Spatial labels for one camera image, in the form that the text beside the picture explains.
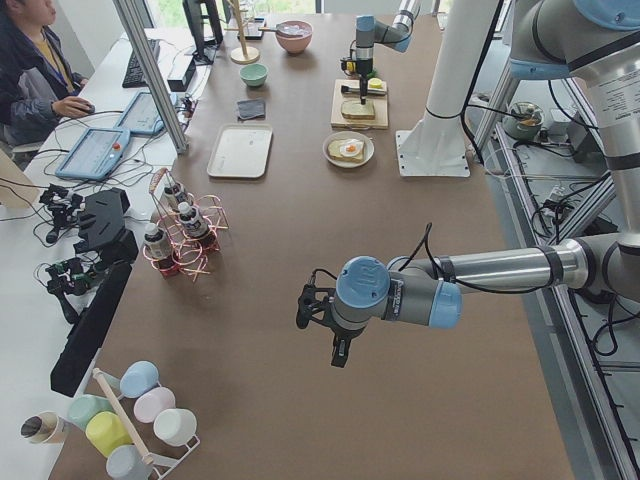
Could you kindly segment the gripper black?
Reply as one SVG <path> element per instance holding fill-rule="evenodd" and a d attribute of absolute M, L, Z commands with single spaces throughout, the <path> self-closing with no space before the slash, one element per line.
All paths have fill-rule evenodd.
<path fill-rule="evenodd" d="M 303 286 L 298 297 L 296 325 L 307 328 L 313 321 L 334 333 L 331 365 L 345 367 L 349 357 L 350 338 L 356 338 L 361 330 L 349 330 L 338 324 L 333 314 L 333 300 L 335 289 L 318 287 L 315 278 L 311 277 Z"/>
<path fill-rule="evenodd" d="M 376 76 L 373 59 L 359 59 L 355 47 L 349 48 L 347 56 L 340 59 L 340 69 L 351 78 L 359 77 L 359 100 L 361 104 L 366 104 L 366 78 L 371 79 Z"/>

